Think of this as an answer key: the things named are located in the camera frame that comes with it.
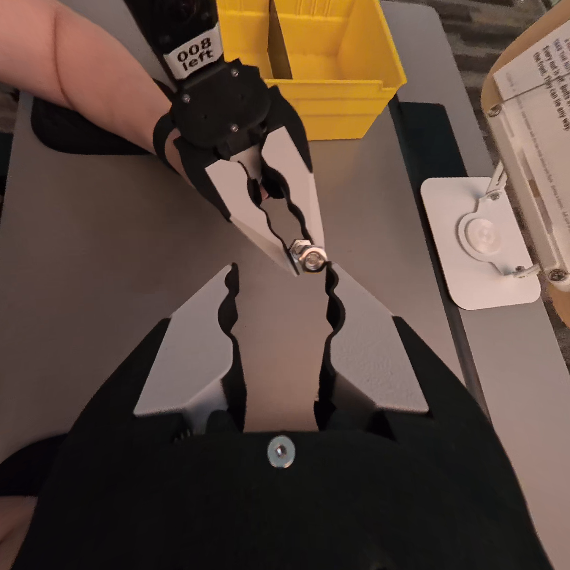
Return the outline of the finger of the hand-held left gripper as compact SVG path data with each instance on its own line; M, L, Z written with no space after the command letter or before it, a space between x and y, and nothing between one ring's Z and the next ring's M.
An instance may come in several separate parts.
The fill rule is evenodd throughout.
M268 132L261 148L265 188L281 192L303 239L324 250L324 229L312 166L285 126Z
M272 231L267 213L248 190L251 183L261 180L260 150L246 149L230 160L217 160L205 172L229 211L230 222L278 266L298 276L284 242Z

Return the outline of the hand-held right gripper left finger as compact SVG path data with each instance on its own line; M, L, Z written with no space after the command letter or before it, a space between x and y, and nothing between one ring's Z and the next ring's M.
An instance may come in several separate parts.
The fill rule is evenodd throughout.
M210 415L226 411L239 431L246 383L238 341L239 269L225 266L169 318L146 378L136 417L181 414L192 431L206 431Z

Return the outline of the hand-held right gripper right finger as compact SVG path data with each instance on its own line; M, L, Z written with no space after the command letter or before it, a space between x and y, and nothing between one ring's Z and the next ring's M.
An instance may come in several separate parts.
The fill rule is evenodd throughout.
M338 410L358 428L368 427L378 412L428 413L391 311L337 263L327 264L325 292L331 332L315 402L319 430Z

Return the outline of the steel hex bolt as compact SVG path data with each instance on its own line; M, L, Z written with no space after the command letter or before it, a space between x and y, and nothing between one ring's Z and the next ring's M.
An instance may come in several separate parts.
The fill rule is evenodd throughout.
M319 273L328 263L328 257L322 247L302 243L297 247L297 261L301 273Z

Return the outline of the yellow plastic bin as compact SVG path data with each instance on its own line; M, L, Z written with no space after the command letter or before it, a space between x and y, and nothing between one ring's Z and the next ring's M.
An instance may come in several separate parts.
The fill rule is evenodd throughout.
M407 81L380 1L274 4L292 78L271 69L270 1L217 2L226 59L279 87L310 141L362 138Z

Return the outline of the person's right forearm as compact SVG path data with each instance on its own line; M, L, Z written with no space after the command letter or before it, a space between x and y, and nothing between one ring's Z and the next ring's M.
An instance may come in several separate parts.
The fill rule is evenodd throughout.
M34 496L1 497L1 569L10 569L37 505Z

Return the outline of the person's left forearm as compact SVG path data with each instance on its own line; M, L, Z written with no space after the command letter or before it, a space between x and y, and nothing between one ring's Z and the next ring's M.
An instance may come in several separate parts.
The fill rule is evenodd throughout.
M113 36L58 1L1 1L1 83L153 153L167 96Z

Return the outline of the black wristband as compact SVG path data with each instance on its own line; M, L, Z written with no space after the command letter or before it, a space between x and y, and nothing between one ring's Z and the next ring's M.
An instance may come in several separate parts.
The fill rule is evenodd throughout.
M170 87L158 79L154 78L153 82L160 89L162 94L167 97L167 100L170 104L169 110L159 118L153 130L152 142L154 153L157 158L171 171L175 172L178 175L181 175L180 172L170 164L166 154L167 139L170 136L171 132L175 130L175 122L172 116L172 105L175 93L170 89Z

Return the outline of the clear acrylic sheet holder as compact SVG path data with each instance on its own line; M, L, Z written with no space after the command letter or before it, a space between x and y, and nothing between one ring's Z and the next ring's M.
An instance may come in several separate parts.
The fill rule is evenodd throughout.
M534 257L549 284L569 292L569 202L550 171L524 112L512 99L493 105L487 122L495 140Z

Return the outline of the instruction sheet on stand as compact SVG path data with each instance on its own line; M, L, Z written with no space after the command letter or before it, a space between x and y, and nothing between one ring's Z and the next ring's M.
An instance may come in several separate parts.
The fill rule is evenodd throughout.
M569 1L560 1L502 52L483 82L481 108L484 113L487 113L493 106L502 103L499 91L495 87L493 74L568 20ZM552 284L547 284L546 287L547 299L551 302L553 310L564 325L569 328L569 293L561 292Z

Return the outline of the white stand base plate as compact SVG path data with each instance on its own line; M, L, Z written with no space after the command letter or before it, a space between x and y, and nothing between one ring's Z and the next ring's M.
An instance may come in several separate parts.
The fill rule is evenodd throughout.
M507 176L429 178L420 196L452 301L464 310L529 304L541 294L506 192Z

